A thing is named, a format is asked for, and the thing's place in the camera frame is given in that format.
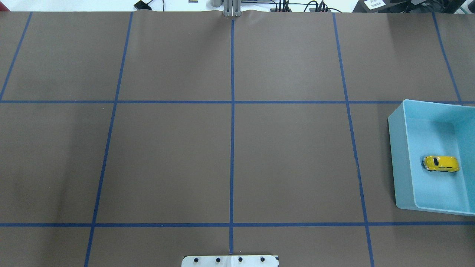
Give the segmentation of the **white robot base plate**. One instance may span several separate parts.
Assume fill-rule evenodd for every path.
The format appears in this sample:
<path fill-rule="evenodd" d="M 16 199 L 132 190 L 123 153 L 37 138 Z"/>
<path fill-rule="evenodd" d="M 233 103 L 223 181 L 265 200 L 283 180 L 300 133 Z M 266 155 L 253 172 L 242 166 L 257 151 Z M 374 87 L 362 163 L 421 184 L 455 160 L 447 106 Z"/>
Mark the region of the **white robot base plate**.
<path fill-rule="evenodd" d="M 182 267 L 278 267 L 279 258 L 273 255 L 214 255 L 186 256 Z"/>

